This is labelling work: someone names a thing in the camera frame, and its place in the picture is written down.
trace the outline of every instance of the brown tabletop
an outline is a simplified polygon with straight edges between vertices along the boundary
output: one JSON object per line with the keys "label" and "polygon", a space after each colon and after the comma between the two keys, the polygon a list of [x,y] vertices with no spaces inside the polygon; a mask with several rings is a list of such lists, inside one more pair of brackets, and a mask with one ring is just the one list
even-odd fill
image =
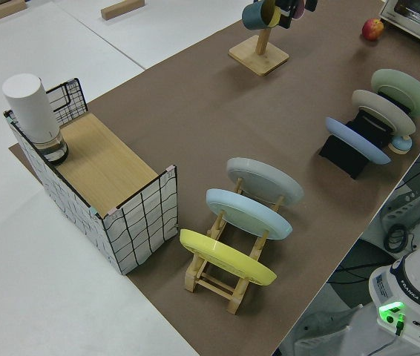
{"label": "brown tabletop", "polygon": [[[420,41],[393,27],[377,42],[360,37],[381,6],[320,1],[290,30],[276,27],[269,41],[290,57],[266,77],[228,56],[255,34],[238,22],[89,104],[155,171],[177,165],[181,228],[205,233],[210,227],[206,190],[232,188],[231,157],[273,165],[305,190],[301,202],[280,210],[294,231],[269,241],[260,258],[278,278],[267,287],[250,285],[237,315],[226,312],[222,297],[183,288],[191,254],[178,237],[129,274],[201,355],[270,355],[419,155],[420,118],[408,154],[385,150],[392,162],[369,164],[357,180],[318,155],[329,135],[325,117],[353,119],[352,92],[371,90],[375,70],[397,69],[420,80]],[[222,241],[246,252],[254,242],[232,227]]]}

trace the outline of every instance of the plate stand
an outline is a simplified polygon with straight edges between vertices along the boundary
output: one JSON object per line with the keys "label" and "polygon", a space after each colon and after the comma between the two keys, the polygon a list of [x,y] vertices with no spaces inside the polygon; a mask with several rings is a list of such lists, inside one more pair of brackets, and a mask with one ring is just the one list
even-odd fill
{"label": "plate stand", "polygon": [[268,43],[271,28],[260,31],[259,36],[253,36],[230,49],[229,55],[259,76],[265,76],[282,65],[289,55],[271,43]]}
{"label": "plate stand", "polygon": [[[235,193],[242,194],[241,190],[241,183],[242,179],[239,178],[234,189]],[[283,203],[284,196],[280,196],[280,199],[273,205],[272,210],[278,211],[280,205]],[[223,229],[226,226],[226,221],[223,220],[223,215],[225,214],[224,211],[221,211],[217,219],[215,220],[213,226],[210,230],[207,231],[207,236],[218,241],[220,239],[220,235],[223,232]],[[264,244],[266,242],[267,237],[269,236],[269,232],[266,231],[263,236],[258,237],[256,239],[255,244],[253,245],[252,251],[250,253],[250,257],[253,260],[259,260],[261,252],[263,250]],[[185,277],[185,288],[188,291],[193,292],[195,287],[201,285],[207,289],[210,289],[214,293],[221,295],[222,297],[229,300],[226,310],[232,314],[235,314],[238,310],[238,307],[243,300],[243,297],[246,293],[246,289],[248,288],[249,280],[246,278],[240,278],[237,282],[237,285],[233,288],[228,284],[218,280],[207,274],[205,272],[207,266],[207,260],[204,260],[198,254],[194,254],[192,262],[190,266],[187,268],[186,277]]]}

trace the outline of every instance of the white plate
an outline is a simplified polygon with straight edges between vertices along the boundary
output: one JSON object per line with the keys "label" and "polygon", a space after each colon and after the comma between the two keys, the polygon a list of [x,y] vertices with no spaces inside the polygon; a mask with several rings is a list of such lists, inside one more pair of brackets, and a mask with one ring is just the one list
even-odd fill
{"label": "white plate", "polygon": [[354,130],[332,117],[326,118],[326,127],[332,135],[356,149],[371,162],[377,165],[386,165],[391,162],[391,159],[382,150],[368,141],[365,137],[359,135]]}
{"label": "white plate", "polygon": [[409,74],[379,69],[372,75],[372,89],[409,108],[411,117],[420,116],[420,81]]}
{"label": "white plate", "polygon": [[281,195],[281,205],[298,202],[304,196],[302,187],[293,178],[277,168],[249,158],[231,158],[226,163],[226,173],[236,183],[242,178],[241,188],[248,195],[275,204]]}
{"label": "white plate", "polygon": [[278,213],[267,206],[232,191],[207,190],[207,205],[218,215],[225,211],[223,219],[256,236],[269,232],[268,239],[282,240],[291,234],[292,226]]}
{"label": "white plate", "polygon": [[383,96],[367,90],[355,90],[352,103],[359,110],[366,111],[393,129],[396,136],[408,136],[416,131],[412,119],[398,106]]}

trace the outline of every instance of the red apple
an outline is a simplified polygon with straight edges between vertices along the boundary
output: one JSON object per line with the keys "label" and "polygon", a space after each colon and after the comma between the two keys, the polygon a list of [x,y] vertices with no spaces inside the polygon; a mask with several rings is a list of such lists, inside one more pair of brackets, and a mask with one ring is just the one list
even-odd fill
{"label": "red apple", "polygon": [[379,19],[370,19],[365,21],[364,26],[361,29],[361,34],[365,39],[375,41],[378,37],[380,37],[383,29],[383,22]]}

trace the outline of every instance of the blue plate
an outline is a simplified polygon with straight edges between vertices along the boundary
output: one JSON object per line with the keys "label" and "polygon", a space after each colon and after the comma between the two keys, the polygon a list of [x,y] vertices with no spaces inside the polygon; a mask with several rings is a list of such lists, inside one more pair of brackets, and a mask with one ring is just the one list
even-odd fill
{"label": "blue plate", "polygon": [[386,165],[391,162],[391,159],[383,153],[382,150],[365,139],[365,137],[359,135],[332,117],[326,118],[326,127],[332,135],[352,146],[373,163],[377,165]]}
{"label": "blue plate", "polygon": [[282,240],[291,234],[292,226],[278,213],[267,206],[222,189],[207,190],[207,205],[215,214],[224,211],[223,219],[256,236],[269,232],[268,239]]}

